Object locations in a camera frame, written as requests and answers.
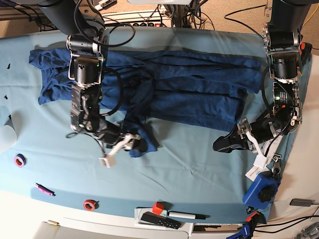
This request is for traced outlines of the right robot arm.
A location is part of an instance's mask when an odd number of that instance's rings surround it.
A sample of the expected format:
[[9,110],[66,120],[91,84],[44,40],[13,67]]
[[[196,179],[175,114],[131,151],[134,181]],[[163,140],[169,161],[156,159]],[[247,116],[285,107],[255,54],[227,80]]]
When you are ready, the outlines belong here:
[[115,75],[119,86],[119,101],[107,112],[108,116],[118,111],[124,101],[124,82],[116,70],[106,66],[108,48],[111,47],[109,31],[104,26],[96,28],[88,24],[80,13],[80,4],[81,1],[72,0],[42,0],[37,3],[48,19],[67,34],[66,45],[71,53],[68,78],[75,82],[71,109],[73,133],[67,138],[85,134],[93,137],[101,148],[107,145],[113,153],[123,148],[132,157],[155,152],[158,142],[145,127],[145,110],[154,92],[152,78],[141,83],[130,98],[123,125],[111,123],[100,114],[104,73]]

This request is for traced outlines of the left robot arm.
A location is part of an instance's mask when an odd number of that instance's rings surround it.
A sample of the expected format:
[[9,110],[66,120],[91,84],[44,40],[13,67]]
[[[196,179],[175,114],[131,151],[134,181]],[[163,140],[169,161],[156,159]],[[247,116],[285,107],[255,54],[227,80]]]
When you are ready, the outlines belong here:
[[231,153],[250,150],[268,156],[271,146],[281,136],[296,130],[302,123],[302,102],[298,78],[311,54],[312,46],[302,44],[302,26],[314,0],[274,0],[264,6],[270,12],[263,28],[263,40],[268,67],[266,76],[273,79],[273,103],[268,103],[265,85],[261,85],[262,99],[266,106],[264,116],[248,123],[242,119],[226,136],[212,145],[214,151]]

